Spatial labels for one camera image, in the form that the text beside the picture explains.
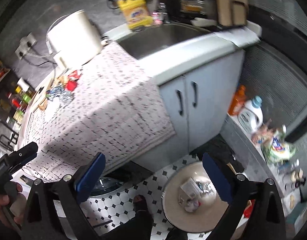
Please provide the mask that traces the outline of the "person's left hand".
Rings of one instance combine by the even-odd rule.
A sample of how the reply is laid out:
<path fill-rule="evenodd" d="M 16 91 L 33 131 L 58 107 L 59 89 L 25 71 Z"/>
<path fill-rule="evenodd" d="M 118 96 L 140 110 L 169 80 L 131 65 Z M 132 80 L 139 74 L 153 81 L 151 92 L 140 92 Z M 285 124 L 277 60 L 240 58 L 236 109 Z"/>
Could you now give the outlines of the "person's left hand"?
<path fill-rule="evenodd" d="M 23 188 L 21 184 L 15 183 L 17 188 L 17 200 L 10 206 L 11 212 L 14 215 L 13 221 L 18 225 L 21 226 L 23 224 L 23 217 L 24 211 L 26 206 L 26 198 L 22 194 Z M 2 224 L 8 228 L 13 228 L 12 224 L 8 220 L 6 213 L 4 212 L 5 209 L 8 209 L 8 205 L 10 204 L 10 197 L 5 194 L 0 194 L 0 221 Z"/>

